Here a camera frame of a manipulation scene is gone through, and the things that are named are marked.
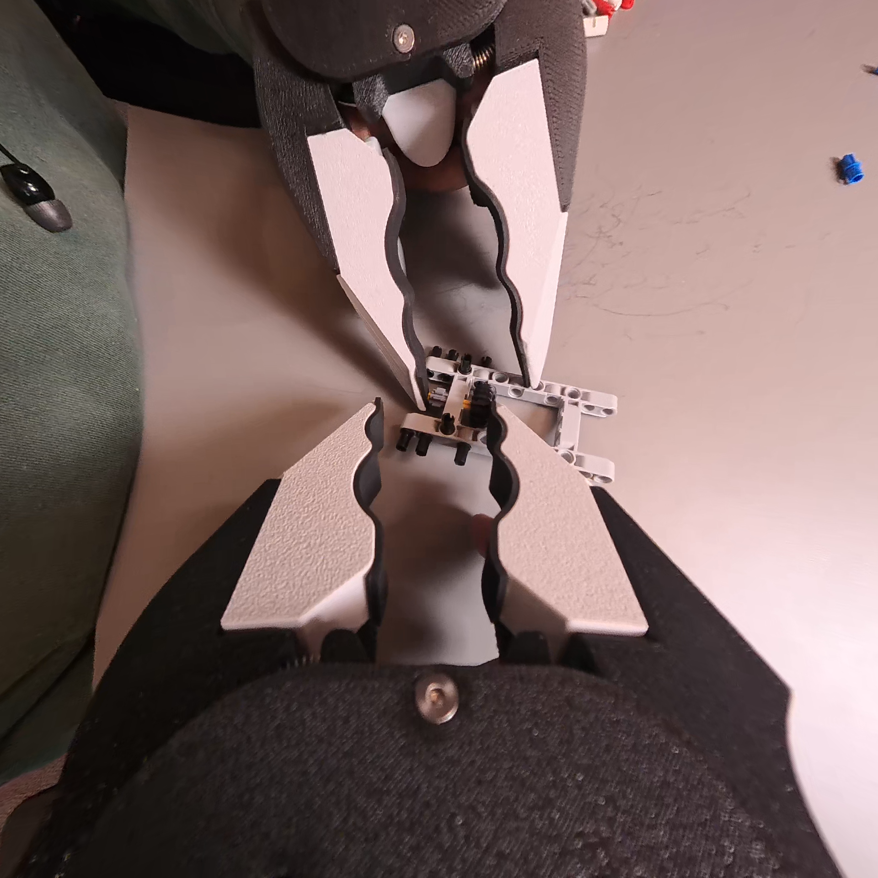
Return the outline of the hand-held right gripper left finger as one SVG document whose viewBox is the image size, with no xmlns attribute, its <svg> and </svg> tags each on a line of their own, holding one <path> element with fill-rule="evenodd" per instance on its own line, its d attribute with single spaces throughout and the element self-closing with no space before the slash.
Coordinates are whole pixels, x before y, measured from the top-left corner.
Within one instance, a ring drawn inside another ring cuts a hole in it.
<svg viewBox="0 0 878 878">
<path fill-rule="evenodd" d="M 225 608 L 225 631 L 292 630 L 319 651 L 333 630 L 383 619 L 382 401 L 368 403 L 281 477 Z"/>
</svg>

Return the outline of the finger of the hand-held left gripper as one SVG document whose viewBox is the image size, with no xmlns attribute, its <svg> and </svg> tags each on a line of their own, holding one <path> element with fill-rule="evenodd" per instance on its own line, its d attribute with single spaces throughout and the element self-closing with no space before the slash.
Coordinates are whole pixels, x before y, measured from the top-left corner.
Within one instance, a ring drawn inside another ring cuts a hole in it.
<svg viewBox="0 0 878 878">
<path fill-rule="evenodd" d="M 339 282 L 394 376 L 425 411 L 428 379 L 412 318 L 413 290 L 401 261 L 406 208 L 401 170 L 375 138 L 347 128 L 308 138 Z"/>
<path fill-rule="evenodd" d="M 464 134 L 474 180 L 499 216 L 498 274 L 513 293 L 521 374 L 547 356 L 567 213 L 560 206 L 539 61 L 497 73 Z"/>
</svg>

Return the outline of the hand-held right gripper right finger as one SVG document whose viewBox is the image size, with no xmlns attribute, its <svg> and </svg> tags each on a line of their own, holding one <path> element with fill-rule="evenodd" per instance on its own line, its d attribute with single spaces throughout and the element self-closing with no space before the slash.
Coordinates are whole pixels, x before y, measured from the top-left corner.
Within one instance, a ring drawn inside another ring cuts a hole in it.
<svg viewBox="0 0 878 878">
<path fill-rule="evenodd" d="M 490 620 L 550 642 L 645 635 L 648 622 L 586 478 L 498 403 L 487 445 L 499 506 L 483 571 Z"/>
</svg>

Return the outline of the grey lego frame assembly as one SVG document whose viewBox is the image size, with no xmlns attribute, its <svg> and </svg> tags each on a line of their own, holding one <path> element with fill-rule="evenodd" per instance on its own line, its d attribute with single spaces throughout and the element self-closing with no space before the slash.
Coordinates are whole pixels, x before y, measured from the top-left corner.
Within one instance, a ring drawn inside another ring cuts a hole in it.
<svg viewBox="0 0 878 878">
<path fill-rule="evenodd" d="M 426 358 L 428 402 L 424 412 L 403 420 L 396 450 L 413 448 L 424 456 L 433 444 L 454 449 L 454 462 L 464 466 L 470 454 L 490 455 L 487 444 L 488 397 L 499 403 L 521 401 L 555 414 L 548 445 L 594 486 L 611 484 L 616 467 L 607 458 L 579 449 L 584 416 L 608 418 L 616 414 L 618 399 L 611 394 L 573 385 L 541 381 L 535 388 L 523 378 L 493 367 L 491 357 L 474 361 L 471 354 L 433 346 Z"/>
</svg>

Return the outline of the person's left hand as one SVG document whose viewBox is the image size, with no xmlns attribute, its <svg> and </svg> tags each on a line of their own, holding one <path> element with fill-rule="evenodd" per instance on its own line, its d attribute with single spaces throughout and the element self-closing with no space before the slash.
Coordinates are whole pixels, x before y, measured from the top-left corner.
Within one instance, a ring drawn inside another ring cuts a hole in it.
<svg viewBox="0 0 878 878">
<path fill-rule="evenodd" d="M 433 166 L 423 167 L 401 152 L 398 162 L 408 192 L 455 192 L 468 185 L 458 142 L 453 142 L 445 157 Z"/>
</svg>

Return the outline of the person's green shirt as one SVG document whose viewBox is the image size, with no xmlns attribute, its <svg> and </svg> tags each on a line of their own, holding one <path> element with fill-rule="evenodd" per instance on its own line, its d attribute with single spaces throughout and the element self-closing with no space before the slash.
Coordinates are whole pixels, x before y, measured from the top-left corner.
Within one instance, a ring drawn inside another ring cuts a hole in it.
<svg viewBox="0 0 878 878">
<path fill-rule="evenodd" d="M 143 423 L 128 290 L 126 128 L 35 2 L 2 2 L 2 143 L 69 231 L 2 187 L 1 776 L 66 751 Z"/>
</svg>

